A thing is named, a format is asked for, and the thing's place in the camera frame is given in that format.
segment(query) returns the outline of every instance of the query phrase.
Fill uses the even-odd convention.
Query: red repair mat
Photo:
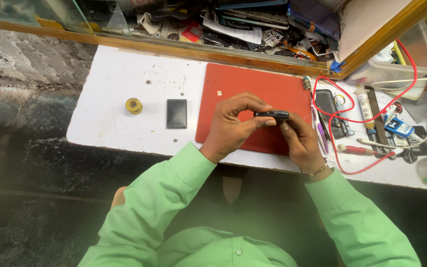
[[[204,92],[195,134],[196,142],[205,142],[210,131],[215,105],[245,91],[256,94],[274,109],[296,112],[311,124],[311,94],[304,90],[301,78],[209,63],[205,73]],[[251,111],[243,111],[238,115],[242,122],[252,117]],[[288,143],[279,126],[256,130],[240,148],[289,155]]]

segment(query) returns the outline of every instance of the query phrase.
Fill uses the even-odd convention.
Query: solder wire spool
[[[126,101],[126,109],[131,114],[139,114],[143,110],[143,105],[137,98],[130,98]]]

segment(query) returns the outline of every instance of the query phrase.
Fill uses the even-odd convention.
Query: syringe
[[[369,92],[369,90],[365,89],[364,86],[360,86],[359,88],[357,88],[357,90],[355,90],[355,92],[353,92],[354,94],[357,95],[357,98],[359,99],[360,108],[362,109],[362,115],[363,115],[364,121],[367,121],[367,120],[373,118],[373,114],[371,112],[371,107],[370,107],[370,102],[368,101],[368,96],[367,96],[368,92]],[[375,121],[369,121],[369,122],[365,123],[365,127],[367,128],[368,134],[375,134],[376,133]]]

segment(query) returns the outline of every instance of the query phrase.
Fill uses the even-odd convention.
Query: red cable
[[[355,102],[353,101],[352,97],[351,97],[351,96],[350,96],[350,95],[349,95],[345,90],[343,90],[340,86],[338,86],[338,85],[337,85],[337,84],[335,84],[333,81],[329,80],[328,78],[326,78],[326,77],[324,77],[324,76],[319,76],[319,77],[316,79],[316,82],[314,83],[314,89],[313,89],[313,92],[312,92],[312,103],[313,103],[314,107],[317,109],[317,111],[319,111],[319,112],[321,112],[321,113],[324,113],[324,114],[326,114],[326,115],[329,115],[329,116],[330,116],[330,119],[329,119],[329,135],[330,135],[330,137],[331,137],[332,146],[334,147],[335,159],[337,160],[337,165],[339,166],[340,170],[341,170],[343,173],[345,173],[345,174],[353,175],[353,174],[357,174],[357,173],[362,173],[362,172],[364,172],[364,171],[366,171],[366,170],[370,169],[371,167],[374,167],[374,166],[375,166],[376,164],[378,164],[379,162],[381,162],[381,161],[385,160],[386,158],[388,158],[388,157],[390,157],[390,156],[392,156],[392,155],[394,155],[394,154],[395,154],[395,153],[392,151],[392,152],[388,153],[386,156],[382,157],[381,159],[379,159],[379,160],[375,161],[372,165],[370,165],[370,166],[368,166],[368,167],[365,167],[365,168],[364,168],[364,169],[362,169],[362,170],[359,170],[359,171],[356,171],[356,172],[352,172],[352,173],[346,172],[346,171],[344,171],[344,170],[343,170],[342,166],[340,165],[339,155],[337,154],[337,148],[335,147],[335,141],[334,141],[334,136],[333,136],[333,134],[332,134],[332,126],[331,126],[331,124],[332,124],[332,118],[334,118],[334,117],[339,118],[339,119],[342,119],[342,120],[346,120],[346,121],[349,121],[349,122],[353,122],[353,123],[367,123],[367,122],[370,122],[370,121],[372,121],[372,120],[376,119],[376,118],[377,118],[378,116],[380,116],[382,113],[386,113],[387,108],[388,108],[389,106],[391,106],[391,105],[393,104],[393,102],[395,102],[395,101],[396,101],[398,98],[400,98],[402,95],[406,94],[406,92],[407,92],[409,89],[411,89],[411,88],[415,85],[416,80],[418,79],[418,70],[416,69],[416,64],[415,64],[414,60],[412,59],[411,55],[409,54],[409,52],[406,50],[405,46],[400,42],[400,40],[398,40],[398,39],[397,39],[397,40],[396,40],[396,42],[401,46],[401,48],[403,48],[403,51],[405,52],[406,56],[409,58],[409,61],[411,62],[411,65],[413,66],[413,71],[414,71],[414,78],[413,78],[413,82],[411,83],[411,85],[410,85],[410,86],[409,86],[405,91],[403,91],[401,94],[399,94],[399,95],[398,95],[397,97],[395,97],[393,100],[391,100],[391,101],[390,101],[390,103],[388,103],[388,105],[387,105],[387,106],[385,106],[385,107],[381,110],[381,112],[380,112],[380,113],[378,113],[375,117],[373,117],[373,118],[371,118],[371,119],[369,119],[369,120],[366,120],[366,121],[354,121],[354,120],[351,120],[351,119],[347,119],[347,118],[343,118],[343,117],[337,116],[337,114],[338,114],[338,113],[341,113],[341,112],[347,112],[347,111],[352,110],[352,109],[354,108],[354,106],[355,106]],[[315,100],[315,97],[316,97],[316,87],[317,87],[317,82],[319,81],[319,79],[326,79],[326,80],[328,80],[330,83],[332,83],[332,85],[334,85],[335,87],[337,87],[338,89],[340,89],[344,94],[346,94],[346,95],[348,96],[348,98],[352,101],[352,107],[351,107],[351,108],[349,108],[349,109],[346,109],[346,110],[336,111],[336,112],[334,112],[333,114],[329,114],[329,113],[327,113],[327,112],[324,112],[322,109],[318,108],[318,107],[316,106],[316,100]]]

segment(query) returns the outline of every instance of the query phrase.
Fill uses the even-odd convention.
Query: glue tube
[[[413,139],[416,139],[418,142],[421,142],[421,143],[424,142],[424,140],[421,137],[416,135],[415,129],[413,126],[397,118],[391,119],[390,122],[387,125],[385,125],[385,128],[387,128],[388,130],[390,130],[391,132],[395,133],[400,137],[403,137],[403,138],[411,137]]]
[[[364,86],[360,86],[359,88],[357,88],[357,90],[355,90],[355,92],[353,92],[354,94],[357,95],[357,98],[359,99],[360,108],[362,109],[362,116],[364,121],[367,121],[373,118],[373,114],[371,113],[370,102],[368,101],[368,96],[367,96],[368,92],[369,90],[365,89]],[[368,134],[376,133],[375,121],[369,121],[365,123],[365,128],[367,128]]]

